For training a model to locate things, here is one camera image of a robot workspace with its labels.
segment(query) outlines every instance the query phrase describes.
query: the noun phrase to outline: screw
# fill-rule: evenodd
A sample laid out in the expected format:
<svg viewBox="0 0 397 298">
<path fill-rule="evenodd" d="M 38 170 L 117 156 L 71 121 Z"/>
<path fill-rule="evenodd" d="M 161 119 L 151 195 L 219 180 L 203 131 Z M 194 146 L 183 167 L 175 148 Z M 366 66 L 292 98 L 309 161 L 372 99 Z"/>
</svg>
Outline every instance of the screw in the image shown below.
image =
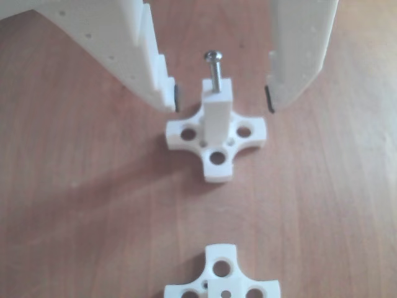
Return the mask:
<svg viewBox="0 0 397 298">
<path fill-rule="evenodd" d="M 221 63 L 222 53 L 218 51 L 209 51 L 204 55 L 205 61 L 210 64 L 211 69 L 211 79 L 212 79 L 212 92 L 220 93 L 221 92 Z"/>
</svg>

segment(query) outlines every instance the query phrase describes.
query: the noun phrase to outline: circular hole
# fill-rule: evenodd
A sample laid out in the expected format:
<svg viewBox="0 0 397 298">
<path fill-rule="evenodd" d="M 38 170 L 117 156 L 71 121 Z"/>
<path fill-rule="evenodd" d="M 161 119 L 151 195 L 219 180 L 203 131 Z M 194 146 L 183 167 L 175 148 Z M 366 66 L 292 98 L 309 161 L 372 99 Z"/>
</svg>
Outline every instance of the circular hole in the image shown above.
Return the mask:
<svg viewBox="0 0 397 298">
<path fill-rule="evenodd" d="M 237 134 L 241 138 L 248 138 L 251 135 L 251 129 L 246 126 L 241 126 L 237 129 Z"/>
<path fill-rule="evenodd" d="M 217 261 L 212 268 L 214 274 L 216 276 L 219 276 L 220 278 L 223 278 L 230 273 L 230 265 L 226 261 Z"/>
<path fill-rule="evenodd" d="M 247 292 L 246 298 L 263 298 L 263 293 L 259 289 L 251 289 Z"/>
<path fill-rule="evenodd" d="M 206 141 L 200 141 L 200 147 L 201 148 L 205 148 L 205 147 L 207 147 L 207 142 Z"/>
<path fill-rule="evenodd" d="M 214 165 L 221 165 L 225 162 L 226 156 L 222 152 L 214 152 L 210 155 L 210 161 Z"/>
<path fill-rule="evenodd" d="M 234 145 L 234 138 L 229 138 L 229 140 L 227 141 L 226 144 L 228 144 L 228 146 L 233 146 Z"/>
<path fill-rule="evenodd" d="M 197 295 L 196 292 L 187 291 L 187 292 L 184 292 L 184 294 L 182 295 L 182 298 L 199 298 L 199 295 Z"/>
<path fill-rule="evenodd" d="M 222 298 L 230 298 L 230 297 L 231 297 L 231 292 L 229 292 L 229 291 L 222 291 L 221 297 L 222 297 Z"/>
<path fill-rule="evenodd" d="M 196 131 L 194 129 L 184 129 L 181 133 L 183 141 L 191 141 L 196 137 Z"/>
</svg>

